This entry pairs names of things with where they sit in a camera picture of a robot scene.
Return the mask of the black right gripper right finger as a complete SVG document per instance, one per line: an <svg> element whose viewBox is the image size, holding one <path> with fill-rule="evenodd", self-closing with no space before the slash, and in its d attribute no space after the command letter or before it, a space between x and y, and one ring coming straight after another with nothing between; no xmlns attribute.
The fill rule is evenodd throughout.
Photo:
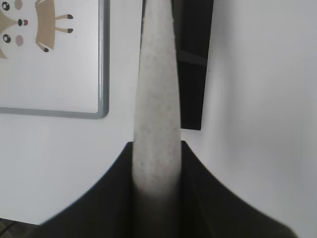
<svg viewBox="0 0 317 238"><path fill-rule="evenodd" d="M246 203L201 163L184 141L160 148L166 193L158 218L162 238L295 238L285 224Z"/></svg>

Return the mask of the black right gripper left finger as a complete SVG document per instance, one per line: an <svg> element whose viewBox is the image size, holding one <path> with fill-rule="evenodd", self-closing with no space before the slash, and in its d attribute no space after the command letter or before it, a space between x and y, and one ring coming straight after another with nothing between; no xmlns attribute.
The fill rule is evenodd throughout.
<svg viewBox="0 0 317 238"><path fill-rule="evenodd" d="M34 238L157 238L152 196L132 178L135 143L82 197L32 232Z"/></svg>

